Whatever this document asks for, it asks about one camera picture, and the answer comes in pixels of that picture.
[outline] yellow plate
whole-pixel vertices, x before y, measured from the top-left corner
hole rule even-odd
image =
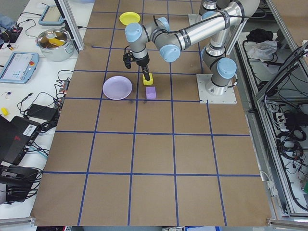
[[[139,21],[140,16],[135,12],[125,12],[120,15],[120,22],[126,26],[130,23],[138,23]]]

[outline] yellow item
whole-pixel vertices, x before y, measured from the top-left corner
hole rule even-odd
[[[63,44],[65,44],[63,41],[61,41],[61,40],[58,40],[58,39],[56,39],[56,38],[49,38],[48,39],[48,42],[49,43],[51,43],[52,45],[56,45],[56,46],[58,46],[58,47],[61,47]]]
[[[5,107],[1,108],[1,111],[4,116],[7,116],[9,114],[8,110]]]
[[[135,12],[125,12],[120,15],[120,22],[124,25],[130,23],[138,23],[140,21],[140,15]]]
[[[153,84],[153,75],[151,72],[149,72],[149,75],[150,75],[150,80],[147,81],[144,77],[144,74],[142,74],[142,80],[143,80],[143,84],[146,86],[146,85],[152,85]]]

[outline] mounting plate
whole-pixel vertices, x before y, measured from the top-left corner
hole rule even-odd
[[[196,23],[196,20],[201,21],[201,16],[197,13],[189,13],[188,14],[189,25]]]
[[[236,104],[236,97],[234,94],[233,88],[228,88],[223,95],[214,96],[208,93],[205,89],[205,84],[208,80],[210,80],[212,74],[197,74],[197,83],[198,83],[198,91],[199,91],[199,99],[200,103],[212,103],[212,104]]]

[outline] black bag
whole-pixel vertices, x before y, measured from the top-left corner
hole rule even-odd
[[[274,36],[273,32],[258,28],[250,31],[249,35],[247,35],[246,38],[249,41],[254,41],[256,43],[259,43],[264,41],[272,41],[273,36]]]

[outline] yellow object in pot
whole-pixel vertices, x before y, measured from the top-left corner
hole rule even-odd
[[[63,44],[65,44],[65,42],[61,41],[61,40],[58,40],[56,38],[49,38],[48,39],[48,42],[52,45],[55,45],[55,46],[58,46],[58,47],[61,47]]]

